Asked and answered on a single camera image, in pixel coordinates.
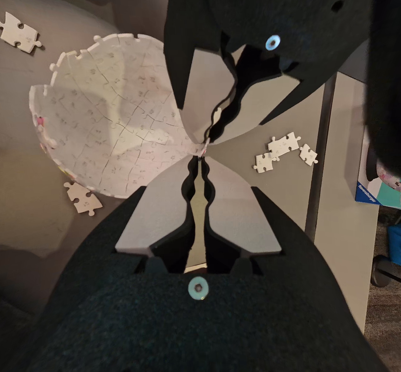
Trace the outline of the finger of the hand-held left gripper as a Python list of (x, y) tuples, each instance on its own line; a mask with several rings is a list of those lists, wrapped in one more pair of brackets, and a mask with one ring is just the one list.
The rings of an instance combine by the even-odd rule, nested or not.
[(183, 109), (183, 127), (195, 144), (206, 140), (216, 109), (235, 90), (235, 61), (230, 52), (195, 49)]
[(240, 99), (233, 98), (223, 109), (210, 131), (211, 143), (223, 143), (257, 127), (299, 84), (288, 75), (253, 84)]

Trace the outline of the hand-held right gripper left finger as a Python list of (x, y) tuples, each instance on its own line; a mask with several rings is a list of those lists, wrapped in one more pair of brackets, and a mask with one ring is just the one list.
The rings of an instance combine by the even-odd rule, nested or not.
[(145, 188), (119, 237), (118, 253), (159, 257), (170, 273), (182, 274), (196, 233), (191, 199), (198, 157), (186, 156)]

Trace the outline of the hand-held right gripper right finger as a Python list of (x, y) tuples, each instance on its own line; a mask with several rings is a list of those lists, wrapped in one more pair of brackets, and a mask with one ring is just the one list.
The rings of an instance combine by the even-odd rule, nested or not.
[(237, 173), (211, 157), (201, 161), (204, 244), (208, 273), (228, 274), (236, 260), (276, 255), (282, 247), (252, 190)]

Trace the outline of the partly built puzzle ball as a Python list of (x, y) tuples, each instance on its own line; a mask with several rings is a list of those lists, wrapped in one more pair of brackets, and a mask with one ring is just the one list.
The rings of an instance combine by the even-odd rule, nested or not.
[(29, 109), (43, 150), (83, 187), (126, 199), (159, 173), (200, 155), (184, 129), (163, 43), (111, 34), (51, 64), (31, 86)]

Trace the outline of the joined white puzzle pieces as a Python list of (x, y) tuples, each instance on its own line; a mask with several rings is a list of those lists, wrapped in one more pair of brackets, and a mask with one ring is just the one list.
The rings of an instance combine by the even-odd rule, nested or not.
[(294, 132), (288, 133), (280, 139), (272, 137), (271, 142), (268, 143), (268, 150), (271, 153), (271, 157), (274, 158), (275, 161), (279, 161), (282, 155), (299, 149), (299, 140), (301, 140), (301, 137), (295, 136)]

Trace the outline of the white puzzle piece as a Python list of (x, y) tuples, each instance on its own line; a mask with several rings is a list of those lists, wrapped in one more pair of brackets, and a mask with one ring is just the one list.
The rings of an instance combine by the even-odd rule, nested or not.
[(318, 163), (316, 159), (318, 154), (314, 152), (308, 144), (304, 144), (299, 148), (299, 157), (307, 164), (308, 166), (313, 166)]
[(266, 171), (273, 170), (273, 163), (278, 161), (277, 157), (273, 156), (272, 153), (264, 153), (255, 156), (255, 164), (252, 166), (257, 173), (264, 173)]
[(67, 195), (75, 206), (77, 212), (87, 213), (89, 216), (95, 215), (95, 210), (103, 207), (100, 200), (88, 189), (78, 183), (64, 183), (67, 189)]
[(30, 54), (35, 47), (42, 43), (37, 40), (38, 32), (27, 24), (22, 23), (9, 12), (5, 12), (4, 22), (0, 23), (2, 32), (0, 39), (15, 48)]

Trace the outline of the colourful puzzle box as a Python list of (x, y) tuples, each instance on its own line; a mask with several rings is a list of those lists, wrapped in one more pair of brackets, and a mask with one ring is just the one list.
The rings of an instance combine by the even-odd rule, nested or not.
[(400, 177), (393, 175), (380, 162), (361, 162), (355, 191), (356, 202), (400, 209), (400, 189)]

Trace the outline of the blue bag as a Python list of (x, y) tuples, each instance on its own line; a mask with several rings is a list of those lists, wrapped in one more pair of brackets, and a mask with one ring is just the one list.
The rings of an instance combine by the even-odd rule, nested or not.
[(387, 227), (388, 256), (391, 262), (401, 265), (401, 224)]

